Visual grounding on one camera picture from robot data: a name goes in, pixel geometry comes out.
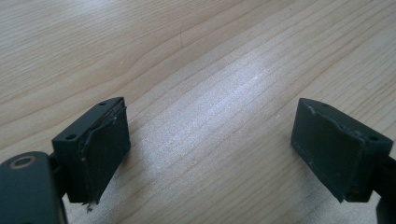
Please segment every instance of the black mechanical part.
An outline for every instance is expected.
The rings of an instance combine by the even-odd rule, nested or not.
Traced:
[[[56,160],[68,170],[71,203],[99,203],[111,177],[129,151],[122,98],[95,105],[52,139]]]
[[[66,223],[50,161],[27,152],[0,165],[0,223]]]
[[[392,144],[330,105],[299,101],[291,145],[339,202],[366,203],[375,190],[385,206],[396,204],[396,163],[389,156]]]
[[[99,203],[131,147],[122,97],[95,105],[53,140],[0,165],[0,223],[67,223],[62,197]]]

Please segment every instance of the wood grain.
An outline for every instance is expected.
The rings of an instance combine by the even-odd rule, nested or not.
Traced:
[[[8,0],[0,31],[0,162],[127,102],[132,151],[70,223],[375,223],[290,133],[306,97],[396,139],[394,1]]]

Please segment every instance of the mounting hole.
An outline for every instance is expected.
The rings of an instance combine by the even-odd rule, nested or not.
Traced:
[[[378,138],[375,137],[375,136],[369,136],[369,139],[372,140],[372,141],[378,141]]]
[[[74,139],[75,137],[77,137],[75,134],[69,134],[69,135],[67,135],[66,136],[66,140],[72,140],[72,139]]]
[[[21,169],[24,168],[26,166],[29,166],[30,164],[32,164],[35,161],[35,156],[25,156],[25,157],[20,157],[17,158],[15,161],[13,161],[9,167],[11,169],[17,170],[17,169]]]

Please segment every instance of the black component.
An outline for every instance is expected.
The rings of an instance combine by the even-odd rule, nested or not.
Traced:
[[[384,198],[379,200],[376,207],[376,219],[378,224],[396,223],[396,205],[386,202]]]
[[[66,223],[62,197],[99,203],[129,141],[122,97],[95,105],[52,140],[54,153],[28,152],[0,165],[0,223]]]
[[[123,98],[97,104],[52,139],[57,161],[71,178],[71,203],[99,203],[111,177],[129,151]]]
[[[340,202],[368,202],[373,189],[396,204],[393,142],[318,101],[300,99],[291,145]]]
[[[27,152],[0,165],[0,223],[66,223],[50,161]]]

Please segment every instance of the wooden table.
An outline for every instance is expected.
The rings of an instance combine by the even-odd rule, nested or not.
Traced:
[[[0,162],[128,105],[131,152],[70,223],[376,223],[290,134],[305,97],[396,139],[394,1],[5,0],[0,32]]]

